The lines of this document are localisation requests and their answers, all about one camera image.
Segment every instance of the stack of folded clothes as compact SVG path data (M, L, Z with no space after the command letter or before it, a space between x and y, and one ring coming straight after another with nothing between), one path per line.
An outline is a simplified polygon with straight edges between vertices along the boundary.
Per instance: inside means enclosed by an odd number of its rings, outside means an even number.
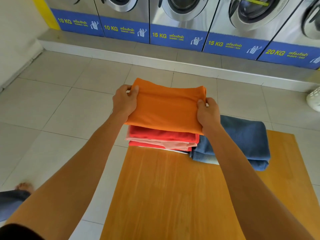
M206 88L167 88L137 78L137 108L125 124L130 146L189 153L195 161L219 164L197 120L198 100L206 100ZM270 152L264 124L221 116L221 124L255 170L269 165Z

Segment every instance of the person's left hand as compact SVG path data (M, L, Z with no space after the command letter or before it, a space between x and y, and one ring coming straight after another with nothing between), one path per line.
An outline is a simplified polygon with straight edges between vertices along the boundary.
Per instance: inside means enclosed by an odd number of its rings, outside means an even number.
M131 90L130 85L122 85L115 92L112 97L113 100L113 111L114 115L120 116L124 122L127 121L128 116L134 112L137 107L137 95L139 92L139 86L135 86L134 89L129 93L127 90Z

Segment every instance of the washing machine door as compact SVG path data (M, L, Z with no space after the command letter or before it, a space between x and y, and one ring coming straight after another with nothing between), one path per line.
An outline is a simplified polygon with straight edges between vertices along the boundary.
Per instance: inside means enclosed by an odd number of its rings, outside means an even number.
M302 21L302 31L308 38L320 40L320 0L315 0L311 5L311 10Z
M69 3L70 5L77 4L80 0L64 0L66 3Z
M138 0L101 0L118 12L128 12L134 8Z
M176 21L189 21L198 16L208 0L159 0L165 13Z
M231 0L229 18L234 27L249 31L270 22L289 0Z

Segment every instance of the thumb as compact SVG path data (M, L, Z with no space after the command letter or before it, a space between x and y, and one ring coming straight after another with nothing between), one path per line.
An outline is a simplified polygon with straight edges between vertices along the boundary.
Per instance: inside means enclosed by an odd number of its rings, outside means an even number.
M130 97L136 98L138 96L139 93L139 86L135 86L131 92L130 92Z
M202 99L198 100L198 109L204 109L206 107L205 102Z

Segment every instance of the white perforated stool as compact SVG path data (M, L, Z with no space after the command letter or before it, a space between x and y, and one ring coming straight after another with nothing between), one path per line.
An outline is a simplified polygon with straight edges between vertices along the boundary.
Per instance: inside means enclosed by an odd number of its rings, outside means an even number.
M320 87L306 97L306 102L315 111L320 112Z

